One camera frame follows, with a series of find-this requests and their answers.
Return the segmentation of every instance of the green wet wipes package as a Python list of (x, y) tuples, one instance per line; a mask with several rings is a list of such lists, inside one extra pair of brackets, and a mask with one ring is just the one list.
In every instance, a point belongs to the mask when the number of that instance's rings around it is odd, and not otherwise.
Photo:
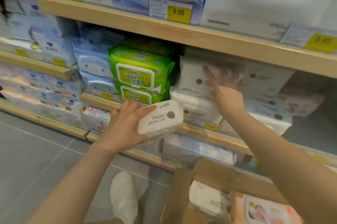
[(156, 93), (144, 88), (135, 88), (129, 85), (117, 83), (118, 94), (120, 94), (123, 99), (130, 101), (137, 100), (148, 105), (163, 101), (169, 93), (169, 89), (170, 82), (168, 80), (166, 82), (165, 93)]
[(171, 57), (174, 52), (174, 48), (168, 42), (150, 37), (126, 37), (123, 45), (166, 57)]
[(160, 94), (167, 91), (166, 80), (175, 64), (170, 58), (117, 46), (109, 48), (109, 59), (115, 81)]

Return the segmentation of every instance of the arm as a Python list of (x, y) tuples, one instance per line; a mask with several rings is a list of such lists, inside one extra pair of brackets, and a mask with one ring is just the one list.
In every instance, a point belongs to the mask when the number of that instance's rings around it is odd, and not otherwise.
[(214, 98), (221, 115), (258, 158), (284, 198), (306, 224), (335, 223), (337, 174), (300, 148), (253, 118), (236, 90), (238, 74), (222, 70), (218, 81), (208, 68), (205, 74), (215, 86)]
[(82, 224), (91, 201), (115, 155), (148, 140), (137, 132), (139, 120), (156, 109), (137, 109), (138, 102), (125, 101), (114, 111), (101, 138), (92, 144), (78, 164), (36, 209), (27, 224)]

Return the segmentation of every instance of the shoe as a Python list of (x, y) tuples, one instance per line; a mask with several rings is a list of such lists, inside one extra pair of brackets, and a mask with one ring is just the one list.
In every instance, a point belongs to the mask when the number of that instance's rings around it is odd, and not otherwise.
[(115, 218), (125, 224), (134, 224), (138, 215), (138, 201), (134, 192), (132, 176), (127, 172), (119, 172), (110, 185), (110, 201)]

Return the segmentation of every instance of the hand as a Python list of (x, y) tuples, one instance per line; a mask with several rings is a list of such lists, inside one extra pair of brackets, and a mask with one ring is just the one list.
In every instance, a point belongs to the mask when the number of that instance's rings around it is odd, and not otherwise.
[(93, 145), (113, 153), (128, 150), (148, 139), (144, 134), (138, 133), (139, 121), (154, 111), (157, 106), (143, 108), (137, 102), (126, 100), (119, 112), (111, 112), (110, 121), (100, 139)]
[(213, 100), (218, 111), (225, 119), (231, 113), (245, 109), (242, 93), (238, 91), (239, 72), (236, 67), (220, 67), (220, 80), (214, 76), (208, 67), (204, 67), (203, 71), (214, 87)]

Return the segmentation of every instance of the forearm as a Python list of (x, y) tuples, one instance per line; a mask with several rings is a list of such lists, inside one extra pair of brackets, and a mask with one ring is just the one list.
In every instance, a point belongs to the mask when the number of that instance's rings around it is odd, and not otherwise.
[(115, 155), (93, 144), (38, 207), (27, 224), (82, 224), (99, 183)]
[(226, 119), (307, 224), (335, 222), (336, 173), (244, 110), (232, 113)]

